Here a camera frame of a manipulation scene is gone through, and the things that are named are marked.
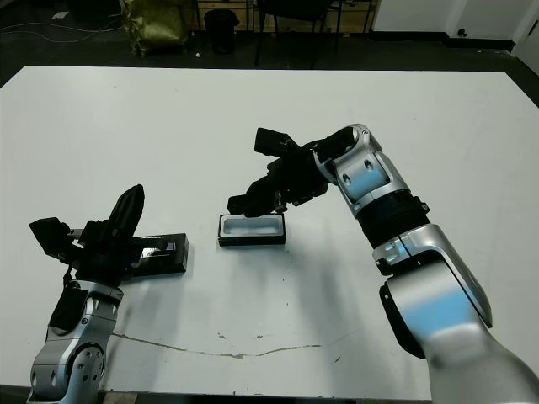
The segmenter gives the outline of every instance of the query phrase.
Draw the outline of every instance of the crack on table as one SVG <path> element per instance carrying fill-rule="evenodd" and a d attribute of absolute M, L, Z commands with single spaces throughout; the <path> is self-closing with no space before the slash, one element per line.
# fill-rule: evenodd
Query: crack on table
<path fill-rule="evenodd" d="M 298 345 L 296 347 L 277 348 L 277 349 L 272 349 L 271 351 L 263 352 L 263 353 L 213 353 L 213 352 L 205 352 L 205 351 L 193 351 L 193 350 L 186 349 L 186 348 L 174 347 L 173 345 L 166 345 L 164 343 L 155 343 L 153 341 L 147 341 L 146 339 L 129 337 L 129 336 L 125 335 L 125 334 L 117 334 L 115 332 L 113 332 L 112 335 L 114 335 L 115 337 L 118 337 L 118 338 L 127 339 L 129 341 L 134 341 L 136 343 L 147 343 L 148 345 L 153 345 L 155 347 L 173 349 L 174 351 L 187 352 L 189 354 L 200 354 L 200 355 L 208 355 L 208 356 L 223 356 L 223 357 L 233 358 L 233 359 L 244 359 L 244 358 L 247 358 L 247 357 L 256 358 L 256 357 L 266 356 L 266 355 L 270 355 L 270 354 L 276 354 L 278 352 L 283 352 L 283 351 L 294 351 L 294 350 L 297 350 L 297 349 L 321 348 L 322 347 L 322 345 L 319 345 L 319 344 L 309 344 L 309 345 Z"/>

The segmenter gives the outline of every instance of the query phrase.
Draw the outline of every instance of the black rubber joint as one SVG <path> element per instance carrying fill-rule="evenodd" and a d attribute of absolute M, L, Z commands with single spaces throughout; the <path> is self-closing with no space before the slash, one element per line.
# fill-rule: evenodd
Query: black rubber joint
<path fill-rule="evenodd" d="M 409 190 L 391 192 L 360 210 L 357 220 L 373 248 L 399 234 L 430 223 L 429 206 Z"/>

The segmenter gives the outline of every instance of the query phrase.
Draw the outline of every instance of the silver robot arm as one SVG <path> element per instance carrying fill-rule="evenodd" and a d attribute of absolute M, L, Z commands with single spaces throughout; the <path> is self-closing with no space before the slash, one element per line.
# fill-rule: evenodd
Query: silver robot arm
<path fill-rule="evenodd" d="M 352 125 L 355 144 L 321 162 L 374 248 L 382 304 L 399 343 L 426 358 L 436 404 L 539 403 L 539 379 L 488 331 L 488 298 L 443 231 L 426 219 L 371 132 Z"/>
<path fill-rule="evenodd" d="M 539 379 L 488 332 L 482 287 L 368 128 L 351 125 L 302 147 L 259 129 L 254 150 L 279 159 L 228 200 L 230 212 L 282 212 L 336 185 L 388 277 L 380 297 L 399 344 L 427 360 L 435 404 L 539 403 Z"/>
<path fill-rule="evenodd" d="M 45 345 L 32 365 L 29 404 L 97 401 L 123 297 L 119 286 L 144 248 L 143 240 L 133 238 L 143 206 L 144 190 L 136 185 L 120 196 L 108 220 L 88 221 L 81 231 L 56 217 L 30 224 L 45 254 L 69 267 Z"/>
<path fill-rule="evenodd" d="M 47 329 L 31 370 L 29 404 L 94 404 L 123 293 L 105 284 L 72 280 Z"/>

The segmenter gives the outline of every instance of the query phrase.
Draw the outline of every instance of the cable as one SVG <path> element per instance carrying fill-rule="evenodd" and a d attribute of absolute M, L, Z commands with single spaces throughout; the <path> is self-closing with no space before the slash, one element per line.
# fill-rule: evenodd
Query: cable
<path fill-rule="evenodd" d="M 15 30 L 15 31 L 7 31 L 7 32 L 2 32 L 2 35 L 5 35 L 5 34 L 32 34 L 32 35 L 37 35 L 39 36 L 40 38 L 44 39 L 44 40 L 48 40 L 49 42 L 53 42 L 55 44 L 72 44 L 72 43 L 75 43 L 75 42 L 81 42 L 83 40 L 87 40 L 88 38 L 91 38 L 92 36 L 95 36 L 101 32 L 110 32 L 110 31 L 117 31 L 118 29 L 121 29 L 122 27 L 118 27 L 118 28 L 112 28 L 112 29 L 107 29 L 112 23 L 116 23 L 120 21 L 120 19 L 115 19 L 113 21 L 110 21 L 108 24 L 106 24 L 102 29 L 99 29 L 99 30 L 88 30 L 88 32 L 91 32 L 90 35 L 86 35 L 82 38 L 79 38 L 78 40 L 53 40 L 52 38 L 49 38 L 48 36 L 44 36 L 42 34 L 40 34 L 39 32 L 35 32 L 35 31 L 26 31 L 26 30 Z M 47 23 L 27 23 L 27 24 L 47 24 Z"/>
<path fill-rule="evenodd" d="M 81 38 L 80 40 L 52 40 L 51 38 L 48 38 L 42 34 L 39 34 L 35 31 L 8 31 L 8 32 L 2 32 L 2 35 L 5 35 L 5 34 L 33 34 L 33 35 L 37 35 L 37 36 L 40 36 L 42 39 L 44 40 L 48 40 L 49 42 L 54 42 L 55 44 L 73 44 L 75 42 L 81 42 L 82 40 L 87 40 L 88 38 L 94 36 L 94 35 L 97 35 L 99 32 L 109 32 L 109 31 L 117 31 L 118 29 L 121 29 L 121 27 L 119 28 L 114 28 L 114 29 L 108 29 L 107 31 L 98 31 L 98 32 L 94 32 L 93 34 L 90 34 L 90 35 L 86 35 L 85 37 Z"/>
<path fill-rule="evenodd" d="M 0 31 L 4 31 L 5 29 L 10 29 L 10 28 L 24 27 L 26 25 L 47 25 L 49 27 L 72 29 L 73 31 L 81 31 L 81 32 L 107 32 L 107 31 L 114 31 L 115 30 L 115 29 L 107 29 L 107 30 L 104 30 L 104 29 L 81 29 L 81 28 L 67 27 L 65 25 L 49 24 L 49 23 L 23 23 L 23 24 L 8 25 L 7 27 L 1 27 Z"/>

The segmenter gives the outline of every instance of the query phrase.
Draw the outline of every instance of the yellow bag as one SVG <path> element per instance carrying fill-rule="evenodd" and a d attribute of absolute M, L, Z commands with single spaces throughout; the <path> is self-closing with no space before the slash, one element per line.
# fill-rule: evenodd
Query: yellow bag
<path fill-rule="evenodd" d="M 144 57 L 157 49 L 185 46 L 188 32 L 182 3 L 182 0 L 122 1 L 122 23 L 133 53 Z"/>

